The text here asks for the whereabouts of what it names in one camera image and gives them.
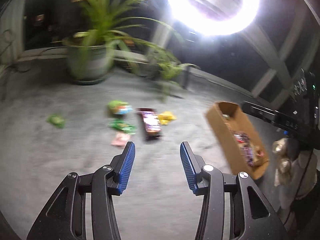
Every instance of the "green snack bag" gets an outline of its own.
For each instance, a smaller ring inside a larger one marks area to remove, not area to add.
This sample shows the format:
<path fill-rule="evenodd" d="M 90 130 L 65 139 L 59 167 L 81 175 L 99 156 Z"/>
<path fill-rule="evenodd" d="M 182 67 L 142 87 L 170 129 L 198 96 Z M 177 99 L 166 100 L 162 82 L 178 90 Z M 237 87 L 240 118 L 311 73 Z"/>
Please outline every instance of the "green snack bag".
<path fill-rule="evenodd" d="M 108 107 L 113 114 L 127 114 L 132 110 L 131 106 L 127 102 L 113 100 L 108 103 Z"/>
<path fill-rule="evenodd" d="M 136 133 L 136 128 L 133 125 L 130 125 L 118 118 L 114 119 L 111 123 L 110 126 L 112 128 L 115 128 L 117 130 L 123 131 L 124 133 L 127 134 L 135 134 Z"/>
<path fill-rule="evenodd" d="M 64 128 L 64 124 L 65 124 L 65 120 L 63 119 L 63 117 L 61 115 L 58 114 L 52 114 L 47 118 L 47 122 L 51 123 L 52 125 L 54 125 L 57 128 Z"/>

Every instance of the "metal screw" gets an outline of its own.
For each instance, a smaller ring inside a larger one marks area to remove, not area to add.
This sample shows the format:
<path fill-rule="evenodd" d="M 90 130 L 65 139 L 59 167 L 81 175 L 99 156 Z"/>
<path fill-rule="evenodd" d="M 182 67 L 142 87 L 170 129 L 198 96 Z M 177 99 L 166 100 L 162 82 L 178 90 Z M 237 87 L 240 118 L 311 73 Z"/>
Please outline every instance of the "metal screw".
<path fill-rule="evenodd" d="M 204 169 L 205 171 L 213 171 L 213 166 L 207 164 L 207 165 L 203 166 L 203 169 Z"/>
<path fill-rule="evenodd" d="M 243 178 L 243 179 L 246 179 L 247 177 L 249 177 L 248 173 L 246 173 L 246 172 L 244 172 L 244 171 L 241 171 L 241 172 L 239 173 L 239 176 L 240 176 L 241 178 Z"/>
<path fill-rule="evenodd" d="M 77 176 L 77 174 L 76 174 L 75 172 L 70 172 L 70 173 L 68 174 L 68 178 L 69 178 L 69 179 L 74 179 L 76 176 Z"/>
<path fill-rule="evenodd" d="M 111 171 L 111 170 L 112 170 L 112 167 L 111 167 L 110 165 L 105 165 L 105 166 L 102 167 L 102 169 L 103 169 L 104 171 Z"/>

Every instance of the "ring light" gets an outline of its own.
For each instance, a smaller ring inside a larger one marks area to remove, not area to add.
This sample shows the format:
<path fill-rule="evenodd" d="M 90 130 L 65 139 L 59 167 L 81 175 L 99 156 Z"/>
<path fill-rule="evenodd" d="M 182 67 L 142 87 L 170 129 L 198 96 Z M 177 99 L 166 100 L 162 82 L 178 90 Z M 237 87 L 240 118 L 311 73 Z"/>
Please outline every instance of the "ring light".
<path fill-rule="evenodd" d="M 174 17 L 196 32 L 206 35 L 228 35 L 246 28 L 254 19 L 259 0 L 243 0 L 240 11 L 231 19 L 215 21 L 202 14 L 189 0 L 168 0 Z"/>

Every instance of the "blue finger pad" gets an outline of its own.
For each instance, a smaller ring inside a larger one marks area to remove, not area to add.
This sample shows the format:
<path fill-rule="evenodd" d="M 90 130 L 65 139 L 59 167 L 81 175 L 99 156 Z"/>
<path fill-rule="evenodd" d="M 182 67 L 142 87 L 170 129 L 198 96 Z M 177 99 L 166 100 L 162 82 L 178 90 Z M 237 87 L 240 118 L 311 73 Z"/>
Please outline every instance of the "blue finger pad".
<path fill-rule="evenodd" d="M 128 150 L 127 156 L 125 157 L 122 168 L 119 172 L 119 185 L 117 188 L 120 194 L 122 194 L 122 192 L 127 188 L 135 155 L 136 147 L 134 143 L 132 143 Z"/>
<path fill-rule="evenodd" d="M 186 148 L 181 143 L 180 145 L 180 157 L 183 165 L 184 172 L 187 177 L 187 182 L 189 185 L 189 188 L 192 190 L 193 194 L 196 193 L 198 190 L 197 181 L 196 181 L 196 173 L 194 171 L 194 168 L 191 164 L 190 158 L 188 156 L 188 153 L 186 151 Z"/>

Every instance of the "gray carpet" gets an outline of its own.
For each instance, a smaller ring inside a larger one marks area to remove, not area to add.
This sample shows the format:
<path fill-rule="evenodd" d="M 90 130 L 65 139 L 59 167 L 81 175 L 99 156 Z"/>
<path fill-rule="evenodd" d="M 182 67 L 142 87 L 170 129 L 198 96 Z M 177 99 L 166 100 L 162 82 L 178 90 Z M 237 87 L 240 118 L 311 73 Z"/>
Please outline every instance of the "gray carpet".
<path fill-rule="evenodd" d="M 254 102 L 252 98 L 192 77 L 189 91 L 174 92 L 183 99 L 169 97 L 162 103 L 154 84 L 121 70 L 101 84 L 77 86 L 68 82 L 65 59 L 23 62 L 20 66 L 32 68 L 24 74 L 12 74 L 7 99 L 0 103 L 0 210 L 21 239 L 27 237 L 44 204 L 69 172 L 92 173 L 122 152 L 110 145 L 115 131 L 108 127 L 111 118 L 106 115 L 106 104 L 113 99 L 128 101 L 133 108 L 151 107 L 159 113 L 169 110 L 178 118 L 163 127 L 160 140 L 150 143 L 144 141 L 138 116 L 131 112 L 126 118 L 138 132 L 132 136 L 136 158 L 127 190 L 114 197 L 122 239 L 194 238 L 202 197 L 194 196 L 188 188 L 180 143 L 188 141 L 206 163 L 229 172 L 204 114 L 215 101 Z M 46 122 L 52 113 L 65 117 L 63 130 Z M 250 119 L 271 159 L 258 185 L 278 208 L 270 148 L 281 134 L 261 120 Z M 87 224 L 90 231 L 90 218 Z"/>

